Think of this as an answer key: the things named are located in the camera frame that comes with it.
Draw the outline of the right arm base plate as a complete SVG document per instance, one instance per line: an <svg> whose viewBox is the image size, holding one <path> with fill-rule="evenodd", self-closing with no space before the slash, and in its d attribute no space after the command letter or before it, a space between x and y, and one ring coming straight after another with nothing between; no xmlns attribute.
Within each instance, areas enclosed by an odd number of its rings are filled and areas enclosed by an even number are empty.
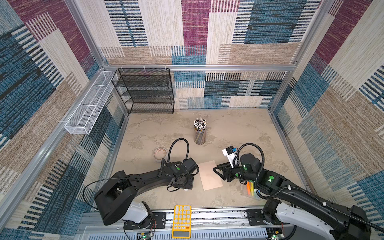
<svg viewBox="0 0 384 240"><path fill-rule="evenodd" d="M276 213L272 210L247 209L243 215L248 220L250 226L271 226L284 223L277 218Z"/></svg>

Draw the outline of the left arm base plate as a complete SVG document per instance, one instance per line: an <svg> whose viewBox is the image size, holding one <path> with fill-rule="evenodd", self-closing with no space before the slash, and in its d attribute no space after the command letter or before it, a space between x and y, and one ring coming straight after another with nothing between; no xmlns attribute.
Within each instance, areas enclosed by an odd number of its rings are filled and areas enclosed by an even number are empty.
<svg viewBox="0 0 384 240"><path fill-rule="evenodd" d="M136 224L133 221L125 221L124 230L146 230L150 229L153 224L156 229L164 229L166 225L167 213L154 212L149 214L142 222Z"/></svg>

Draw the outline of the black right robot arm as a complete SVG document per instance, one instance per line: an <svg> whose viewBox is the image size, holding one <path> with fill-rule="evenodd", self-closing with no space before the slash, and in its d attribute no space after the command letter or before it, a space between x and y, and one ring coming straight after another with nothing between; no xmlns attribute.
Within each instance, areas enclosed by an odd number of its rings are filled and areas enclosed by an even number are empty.
<svg viewBox="0 0 384 240"><path fill-rule="evenodd" d="M356 206L348 208L321 198L288 180L286 177L264 168L265 154L256 144L261 158L253 154L241 154L248 146L224 149L228 163L220 164L213 171L224 181L238 179L241 184L252 183L254 192L266 200L264 221L288 223L311 231L327 240L369 240L372 230L383 232L383 227L371 223L366 212Z"/></svg>

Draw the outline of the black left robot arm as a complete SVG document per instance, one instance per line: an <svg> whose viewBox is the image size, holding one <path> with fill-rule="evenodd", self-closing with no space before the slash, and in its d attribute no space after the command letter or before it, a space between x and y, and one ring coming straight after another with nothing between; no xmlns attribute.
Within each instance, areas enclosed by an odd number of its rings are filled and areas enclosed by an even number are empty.
<svg viewBox="0 0 384 240"><path fill-rule="evenodd" d="M105 226L123 221L145 229L154 224L154 214L146 202L136 202L134 199L163 186L169 192L191 190L194 177L199 171L197 163L185 156L181 162L162 159L158 170L142 174L116 172L111 178L102 180L104 185L94 195L95 209L100 213Z"/></svg>

